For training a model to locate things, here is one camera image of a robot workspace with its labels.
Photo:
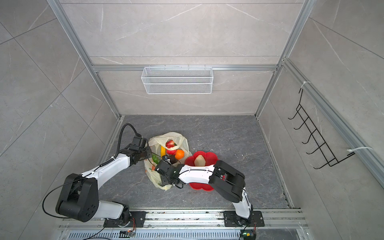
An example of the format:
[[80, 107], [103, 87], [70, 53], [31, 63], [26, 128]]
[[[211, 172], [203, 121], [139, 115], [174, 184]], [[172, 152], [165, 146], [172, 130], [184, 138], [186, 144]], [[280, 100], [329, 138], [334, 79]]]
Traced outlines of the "cream translucent plastic bag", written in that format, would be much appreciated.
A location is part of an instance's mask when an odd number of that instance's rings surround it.
[[169, 132], [150, 138], [148, 147], [152, 152], [145, 160], [145, 173], [156, 188], [167, 191], [173, 184], [160, 168], [173, 168], [185, 163], [192, 155], [188, 140], [180, 133]]

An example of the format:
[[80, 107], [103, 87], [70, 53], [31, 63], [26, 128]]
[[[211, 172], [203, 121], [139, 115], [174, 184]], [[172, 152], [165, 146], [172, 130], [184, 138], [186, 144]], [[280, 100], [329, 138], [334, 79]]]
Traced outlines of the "red flower-shaped plastic plate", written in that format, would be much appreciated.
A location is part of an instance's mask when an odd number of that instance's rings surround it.
[[[203, 155], [206, 160], [205, 167], [196, 167], [194, 160], [198, 155]], [[213, 176], [214, 165], [219, 160], [218, 156], [212, 152], [198, 151], [185, 160], [185, 165], [180, 172], [180, 180], [184, 184], [189, 184], [194, 190], [213, 191], [214, 188], [209, 185], [210, 177]]]

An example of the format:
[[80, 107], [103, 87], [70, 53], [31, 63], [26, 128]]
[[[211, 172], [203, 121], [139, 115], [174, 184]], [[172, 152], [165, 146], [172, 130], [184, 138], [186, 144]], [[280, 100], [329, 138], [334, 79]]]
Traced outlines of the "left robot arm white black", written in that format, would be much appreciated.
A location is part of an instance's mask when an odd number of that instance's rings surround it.
[[120, 227], [131, 221], [129, 206], [101, 201], [99, 189], [119, 172], [152, 156], [147, 139], [135, 136], [131, 144], [118, 150], [111, 159], [82, 174], [66, 177], [56, 205], [56, 213], [87, 222], [92, 219], [114, 221]]

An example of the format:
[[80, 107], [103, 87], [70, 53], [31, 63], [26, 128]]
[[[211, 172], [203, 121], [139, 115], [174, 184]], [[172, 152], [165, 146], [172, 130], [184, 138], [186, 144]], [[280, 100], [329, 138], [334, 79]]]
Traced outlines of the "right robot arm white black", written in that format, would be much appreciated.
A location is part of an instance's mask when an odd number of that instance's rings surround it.
[[253, 207], [248, 199], [245, 176], [224, 161], [205, 167], [179, 164], [176, 167], [162, 160], [155, 167], [166, 185], [179, 189], [187, 184], [206, 184], [218, 192], [224, 199], [232, 202], [237, 218], [242, 221], [251, 219]]

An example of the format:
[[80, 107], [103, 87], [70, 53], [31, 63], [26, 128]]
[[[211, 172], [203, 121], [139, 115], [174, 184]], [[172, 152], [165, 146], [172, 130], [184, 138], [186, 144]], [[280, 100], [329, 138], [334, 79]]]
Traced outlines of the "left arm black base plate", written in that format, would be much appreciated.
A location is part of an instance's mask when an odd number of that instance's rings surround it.
[[105, 219], [103, 227], [105, 228], [143, 228], [147, 212], [134, 211], [129, 214], [123, 213], [119, 219]]

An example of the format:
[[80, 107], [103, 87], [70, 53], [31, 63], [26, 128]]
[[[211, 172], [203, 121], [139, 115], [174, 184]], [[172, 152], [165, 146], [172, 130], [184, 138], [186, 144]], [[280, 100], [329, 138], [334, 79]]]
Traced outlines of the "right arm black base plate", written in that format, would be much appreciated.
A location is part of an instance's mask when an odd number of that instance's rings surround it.
[[253, 211], [250, 217], [242, 218], [239, 217], [235, 211], [224, 211], [224, 223], [225, 227], [264, 227], [264, 217], [262, 212]]

